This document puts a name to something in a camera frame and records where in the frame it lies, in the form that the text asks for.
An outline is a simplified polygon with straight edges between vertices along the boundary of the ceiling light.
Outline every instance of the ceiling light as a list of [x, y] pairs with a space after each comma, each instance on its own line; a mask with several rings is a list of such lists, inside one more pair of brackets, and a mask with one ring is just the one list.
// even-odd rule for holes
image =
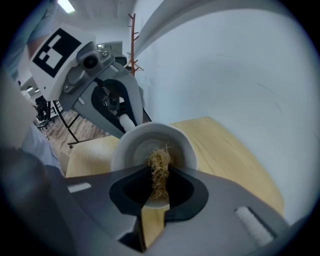
[[68, 0], [58, 0], [58, 4], [66, 11], [67, 14], [75, 11], [75, 8]]

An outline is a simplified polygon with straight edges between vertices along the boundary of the wooden table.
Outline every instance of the wooden table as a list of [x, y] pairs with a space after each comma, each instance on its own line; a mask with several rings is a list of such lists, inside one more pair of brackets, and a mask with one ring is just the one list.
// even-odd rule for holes
[[[254, 155], [222, 125], [210, 117], [172, 123], [192, 143], [198, 170], [234, 181], [283, 215], [284, 199], [266, 170]], [[72, 150], [66, 177], [103, 174], [119, 139], [114, 136], [77, 144]], [[145, 244], [149, 247], [164, 228], [166, 208], [142, 209]]]

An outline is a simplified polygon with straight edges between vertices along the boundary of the black tripod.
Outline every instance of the black tripod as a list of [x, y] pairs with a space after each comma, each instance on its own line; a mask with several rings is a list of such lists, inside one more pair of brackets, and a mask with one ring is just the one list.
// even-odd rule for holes
[[73, 134], [73, 132], [70, 130], [70, 127], [75, 123], [75, 121], [78, 119], [78, 117], [80, 116], [80, 114], [78, 114], [78, 115], [71, 121], [71, 123], [68, 125], [68, 124], [66, 123], [65, 119], [63, 118], [63, 116], [62, 116], [62, 114], [61, 114], [61, 112], [60, 112], [60, 110], [59, 110], [59, 108], [58, 108], [57, 103], [56, 103], [55, 100], [53, 101], [53, 105], [54, 105], [54, 107], [55, 107], [55, 109], [56, 109], [56, 112], [57, 112], [58, 116], [61, 118], [64, 126], [67, 128], [68, 132], [71, 134], [71, 136], [72, 136], [72, 137], [74, 138], [74, 140], [75, 140], [75, 142], [70, 142], [70, 143], [68, 143], [70, 149], [73, 148], [73, 145], [74, 145], [74, 144], [78, 144], [78, 143], [81, 143], [81, 142], [91, 141], [91, 139], [78, 140], [77, 137], [76, 137], [76, 136]]

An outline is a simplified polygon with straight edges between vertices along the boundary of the white ceiling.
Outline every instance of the white ceiling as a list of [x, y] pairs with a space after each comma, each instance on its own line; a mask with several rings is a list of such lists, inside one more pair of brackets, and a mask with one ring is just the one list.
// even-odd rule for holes
[[66, 13], [58, 6], [56, 23], [81, 27], [83, 23], [101, 21], [126, 21], [133, 11], [136, 0], [69, 0], [75, 12]]

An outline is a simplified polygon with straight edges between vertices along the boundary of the coat rack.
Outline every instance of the coat rack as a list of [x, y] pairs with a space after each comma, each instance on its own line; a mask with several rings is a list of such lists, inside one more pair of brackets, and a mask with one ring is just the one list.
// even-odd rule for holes
[[131, 27], [131, 53], [128, 52], [130, 55], [130, 60], [127, 62], [127, 64], [124, 67], [127, 67], [131, 63], [131, 73], [134, 76], [136, 71], [145, 71], [142, 67], [140, 67], [137, 62], [138, 60], [135, 60], [135, 41], [138, 39], [139, 36], [135, 38], [135, 34], [138, 34], [139, 32], [135, 32], [135, 22], [136, 22], [136, 14], [134, 13], [133, 16], [131, 14], [128, 14], [129, 17], [132, 20], [131, 26], [128, 25], [128, 27]]

